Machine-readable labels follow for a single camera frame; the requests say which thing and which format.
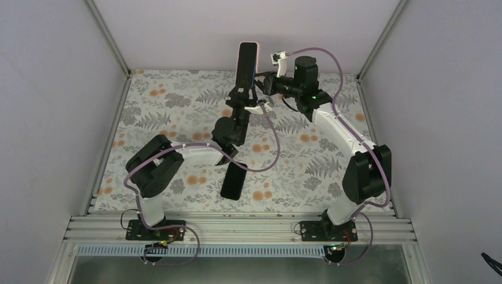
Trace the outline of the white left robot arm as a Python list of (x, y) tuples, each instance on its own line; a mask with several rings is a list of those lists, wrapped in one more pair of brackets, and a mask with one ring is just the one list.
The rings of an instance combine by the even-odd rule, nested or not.
[(249, 168), (235, 160), (238, 146), (246, 139), (250, 116), (254, 110), (262, 110), (256, 88), (234, 87), (226, 104), (232, 108), (230, 117), (219, 118), (208, 143), (178, 143), (165, 135), (153, 137), (127, 163), (124, 186), (136, 195), (141, 231), (155, 240), (165, 231), (165, 213), (160, 194), (169, 186), (182, 166), (221, 166), (229, 164), (237, 168), (232, 179), (243, 179)]

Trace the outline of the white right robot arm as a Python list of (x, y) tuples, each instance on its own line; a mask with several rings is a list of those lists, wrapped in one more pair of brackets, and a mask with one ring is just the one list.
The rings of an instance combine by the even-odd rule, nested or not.
[[(349, 163), (342, 179), (343, 193), (326, 209), (321, 218), (321, 234), (329, 241), (343, 234), (343, 224), (353, 220), (366, 205), (388, 205), (391, 187), (391, 150), (386, 145), (376, 145), (366, 139), (346, 119), (334, 103), (334, 98), (319, 87), (316, 59), (300, 56), (294, 62), (294, 74), (286, 76), (288, 53), (271, 54), (275, 72), (263, 73), (263, 82), (258, 86), (265, 95), (280, 94), (294, 99), (296, 109), (323, 130), (335, 143)], [(381, 204), (372, 198), (385, 195)]]

